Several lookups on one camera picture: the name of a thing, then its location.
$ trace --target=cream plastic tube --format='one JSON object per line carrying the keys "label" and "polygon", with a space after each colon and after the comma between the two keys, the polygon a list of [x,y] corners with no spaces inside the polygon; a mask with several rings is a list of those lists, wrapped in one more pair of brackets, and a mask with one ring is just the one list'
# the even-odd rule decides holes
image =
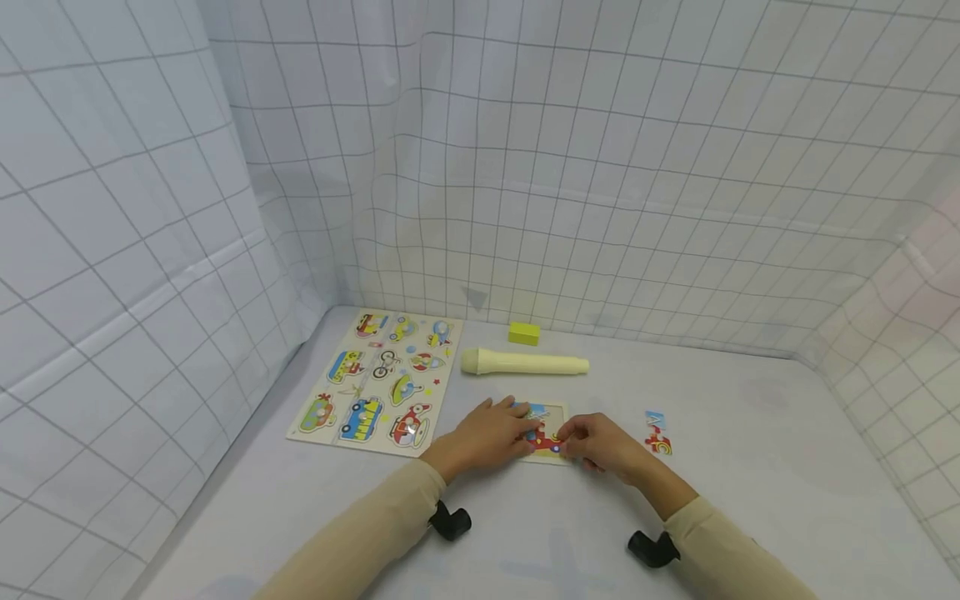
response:
{"label": "cream plastic tube", "polygon": [[575,375],[590,370],[590,361],[576,356],[546,356],[468,348],[460,355],[460,369],[482,375],[488,372],[530,372]]}

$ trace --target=vehicle puzzle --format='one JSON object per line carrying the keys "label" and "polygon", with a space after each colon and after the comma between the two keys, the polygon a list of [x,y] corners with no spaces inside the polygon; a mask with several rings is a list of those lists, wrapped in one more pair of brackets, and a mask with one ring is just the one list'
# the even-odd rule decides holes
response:
{"label": "vehicle puzzle", "polygon": [[[358,309],[287,439],[419,456],[433,439],[463,328],[447,317]],[[531,444],[542,444],[548,460],[546,431]]]}
{"label": "vehicle puzzle", "polygon": [[557,430],[566,422],[566,406],[531,403],[527,419],[539,419],[542,425],[527,432],[524,438],[534,448],[534,453],[521,460],[550,465],[568,464],[560,456],[560,440],[557,439]]}

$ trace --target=blue vehicle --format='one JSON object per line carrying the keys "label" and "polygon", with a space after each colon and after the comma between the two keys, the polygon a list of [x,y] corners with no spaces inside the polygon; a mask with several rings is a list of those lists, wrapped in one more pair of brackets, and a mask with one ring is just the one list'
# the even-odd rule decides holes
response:
{"label": "blue vehicle", "polygon": [[446,321],[437,321],[433,324],[433,333],[426,336],[426,344],[431,348],[449,344],[451,329],[453,329],[453,325]]}
{"label": "blue vehicle", "polygon": [[340,439],[365,442],[373,437],[376,421],[383,412],[383,404],[377,396],[360,398],[350,407],[347,422],[340,427]]}

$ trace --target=beige sleeve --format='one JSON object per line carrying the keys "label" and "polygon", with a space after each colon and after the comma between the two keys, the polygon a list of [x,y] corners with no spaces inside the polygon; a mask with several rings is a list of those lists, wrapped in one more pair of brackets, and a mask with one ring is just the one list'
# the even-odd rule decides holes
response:
{"label": "beige sleeve", "polygon": [[666,520],[680,572],[710,598],[816,600],[802,581],[703,497]]}
{"label": "beige sleeve", "polygon": [[253,600],[352,600],[423,536],[446,489],[411,461],[354,502],[298,550]]}

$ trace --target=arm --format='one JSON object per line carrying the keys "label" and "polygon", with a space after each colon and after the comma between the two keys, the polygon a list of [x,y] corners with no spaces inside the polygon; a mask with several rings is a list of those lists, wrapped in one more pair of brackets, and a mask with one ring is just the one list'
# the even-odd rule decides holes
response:
{"label": "arm", "polygon": [[353,600],[427,530],[446,485],[472,468],[499,467],[529,454],[517,436],[540,425],[528,404],[489,398],[311,538],[253,600]]}
{"label": "arm", "polygon": [[254,600],[358,597],[423,537],[445,489],[434,468],[411,461],[304,544]]}
{"label": "arm", "polygon": [[565,456],[582,457],[587,468],[610,470],[640,490],[680,552],[679,570],[709,597],[816,599],[780,561],[605,415],[578,415],[557,436]]}

